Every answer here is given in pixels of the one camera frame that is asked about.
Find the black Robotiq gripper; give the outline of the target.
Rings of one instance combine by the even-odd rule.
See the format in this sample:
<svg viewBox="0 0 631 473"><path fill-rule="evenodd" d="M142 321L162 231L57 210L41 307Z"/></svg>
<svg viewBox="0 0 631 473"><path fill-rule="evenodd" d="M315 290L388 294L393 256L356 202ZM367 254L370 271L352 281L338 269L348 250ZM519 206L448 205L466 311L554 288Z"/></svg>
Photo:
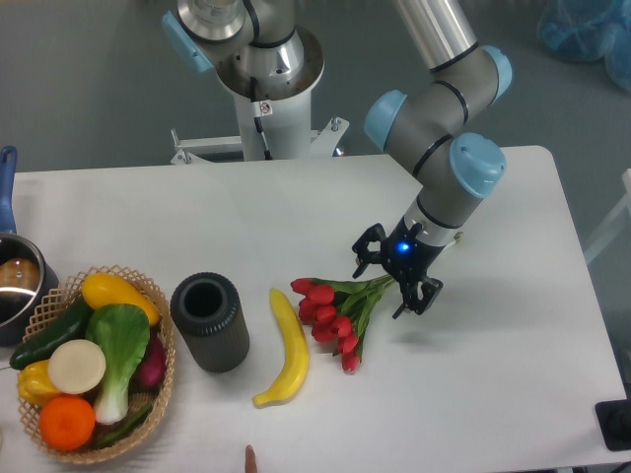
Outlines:
<svg viewBox="0 0 631 473"><path fill-rule="evenodd" d="M443 282L427 275L429 267L443 251L418 240L421 225L408 229L401 219L386 237L381 223L368 227L352 245L356 255L356 269L352 277L359 278L370 265L384 267L399 285L402 303L392 315L398 318L404 311L424 313L443 289Z"/></svg>

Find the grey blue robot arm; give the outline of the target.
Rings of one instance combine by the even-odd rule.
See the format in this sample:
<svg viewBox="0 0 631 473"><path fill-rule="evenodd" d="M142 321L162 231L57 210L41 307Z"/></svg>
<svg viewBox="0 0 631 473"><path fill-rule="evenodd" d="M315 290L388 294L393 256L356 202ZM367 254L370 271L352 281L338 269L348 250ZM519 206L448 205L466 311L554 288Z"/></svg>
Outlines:
<svg viewBox="0 0 631 473"><path fill-rule="evenodd" d="M364 129L421 190L393 231L374 225L353 250L360 268L378 264L394 278L403 309L423 313L443 288L430 266L506 171L500 148L463 126L506 92L513 72L499 49L478 43L456 1L395 7L433 81L418 98L385 93ZM162 28L183 61L215 71L232 94L246 160L314 153L311 92L323 57L293 2L180 1Z"/></svg>

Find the human fingertip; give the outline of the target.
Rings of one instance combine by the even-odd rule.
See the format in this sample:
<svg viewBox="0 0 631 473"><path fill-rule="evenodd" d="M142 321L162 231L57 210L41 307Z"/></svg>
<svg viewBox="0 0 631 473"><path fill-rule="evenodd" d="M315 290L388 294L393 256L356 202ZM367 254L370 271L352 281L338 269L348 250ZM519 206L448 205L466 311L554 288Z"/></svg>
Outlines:
<svg viewBox="0 0 631 473"><path fill-rule="evenodd" d="M245 447L245 473L257 473L256 455L251 444Z"/></svg>

